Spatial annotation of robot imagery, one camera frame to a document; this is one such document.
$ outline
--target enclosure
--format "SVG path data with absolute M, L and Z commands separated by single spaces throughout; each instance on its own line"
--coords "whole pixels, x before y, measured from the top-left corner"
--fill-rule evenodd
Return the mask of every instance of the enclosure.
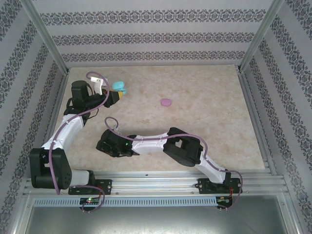
M 311 4 L 2 0 L 0 233 L 312 233 Z M 86 196 L 33 188 L 29 155 L 90 71 L 127 93 L 66 152 L 73 169 L 111 181 L 104 205 L 83 214 Z M 202 194 L 206 176 L 163 152 L 97 151 L 107 116 L 127 136 L 177 127 L 204 138 L 214 162 L 242 174 L 235 208 L 217 209 L 226 194 Z

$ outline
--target ventilation grille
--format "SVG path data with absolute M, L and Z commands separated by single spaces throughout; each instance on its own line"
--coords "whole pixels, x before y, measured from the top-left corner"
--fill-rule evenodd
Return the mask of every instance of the ventilation grille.
M 36 198 L 34 207 L 77 207 L 80 198 Z M 199 197 L 107 197 L 106 207 L 216 206 L 215 196 Z

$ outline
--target beige floor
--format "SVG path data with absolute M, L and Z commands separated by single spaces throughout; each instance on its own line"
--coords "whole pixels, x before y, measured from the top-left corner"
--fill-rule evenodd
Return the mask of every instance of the beige floor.
M 234 66 L 140 66 L 72 68 L 57 126 L 71 97 L 71 83 L 97 71 L 110 85 L 122 80 L 128 93 L 110 108 L 100 108 L 67 152 L 74 169 L 94 171 L 194 171 L 164 153 L 112 158 L 95 149 L 106 130 L 104 118 L 119 120 L 125 135 L 158 135 L 177 127 L 203 137 L 209 157 L 226 169 L 264 169 Z M 170 107 L 160 105 L 170 98 Z

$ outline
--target wall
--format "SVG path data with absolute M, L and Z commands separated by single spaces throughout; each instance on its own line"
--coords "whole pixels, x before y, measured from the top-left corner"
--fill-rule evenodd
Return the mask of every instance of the wall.
M 239 65 L 272 0 L 35 0 L 68 67 Z
M 311 0 L 285 1 L 245 71 L 304 233 L 312 233 L 311 5 Z
M 47 134 L 62 73 L 18 0 L 0 1 L 0 234 L 10 228 L 28 154 Z

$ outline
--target striped wall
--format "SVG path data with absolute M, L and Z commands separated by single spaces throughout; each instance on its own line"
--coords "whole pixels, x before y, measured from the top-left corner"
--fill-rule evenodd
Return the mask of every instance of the striped wall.
M 67 66 L 84 67 L 239 65 L 272 0 L 33 3 Z
M 312 233 L 312 1 L 283 3 L 245 75 L 277 172 Z
M 0 2 L 0 234 L 10 229 L 28 154 L 47 134 L 63 74 L 18 0 Z

